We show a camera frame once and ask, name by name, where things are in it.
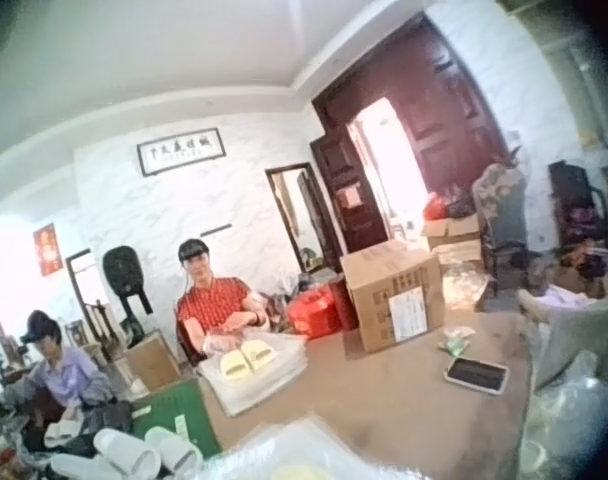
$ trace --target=woman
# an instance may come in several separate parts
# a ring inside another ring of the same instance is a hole
[[[268,328],[262,303],[239,278],[213,275],[209,249],[200,239],[180,245],[178,258],[193,281],[177,305],[177,320],[186,329],[198,354],[228,351],[239,346],[235,331],[247,326]]]
[[[7,386],[0,395],[4,408],[15,408],[47,388],[64,408],[62,419],[82,418],[82,411],[115,401],[108,376],[101,372],[86,352],[62,346],[62,331],[55,320],[35,310],[28,317],[28,333],[23,343],[34,343],[44,357],[28,375]]]

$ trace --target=sticker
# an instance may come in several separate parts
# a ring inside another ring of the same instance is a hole
[[[412,338],[428,330],[421,286],[390,297],[388,306],[391,309],[396,342]]]
[[[177,433],[182,439],[190,441],[188,438],[188,426],[186,425],[186,416],[178,415],[175,417],[175,433]]]
[[[152,408],[150,405],[148,407],[140,408],[139,410],[135,410],[133,412],[133,414],[131,415],[131,418],[136,419],[136,418],[143,417],[144,415],[148,415],[149,413],[151,413],[151,410],[152,410]]]

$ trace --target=red shirt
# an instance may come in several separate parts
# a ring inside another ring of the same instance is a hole
[[[235,312],[242,311],[242,300],[249,288],[239,278],[214,278],[209,288],[192,287],[177,305],[177,319],[197,319],[204,333],[221,327]]]

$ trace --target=smartphone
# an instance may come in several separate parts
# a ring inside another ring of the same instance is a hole
[[[446,381],[491,395],[501,395],[506,388],[509,369],[504,365],[457,357],[444,372]]]

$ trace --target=black cap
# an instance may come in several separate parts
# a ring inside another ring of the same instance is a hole
[[[52,320],[47,314],[41,310],[34,310],[28,316],[26,335],[20,337],[22,343],[35,343],[42,340],[44,337],[55,337],[55,330],[58,325],[55,320]]]
[[[180,259],[180,263],[184,263],[186,260],[190,260],[203,253],[208,253],[208,246],[198,238],[189,238],[180,245],[180,248],[177,251],[177,257]]]

